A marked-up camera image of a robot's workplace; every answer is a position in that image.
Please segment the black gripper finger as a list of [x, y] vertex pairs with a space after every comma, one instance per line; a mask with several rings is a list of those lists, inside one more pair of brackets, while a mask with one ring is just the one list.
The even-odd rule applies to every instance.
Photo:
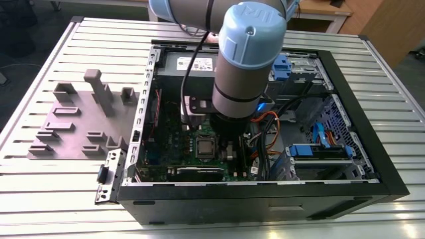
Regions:
[[222, 159], [225, 161], [234, 160], [234, 151], [233, 151], [233, 142], [232, 141], [228, 142], [225, 150], [222, 151]]

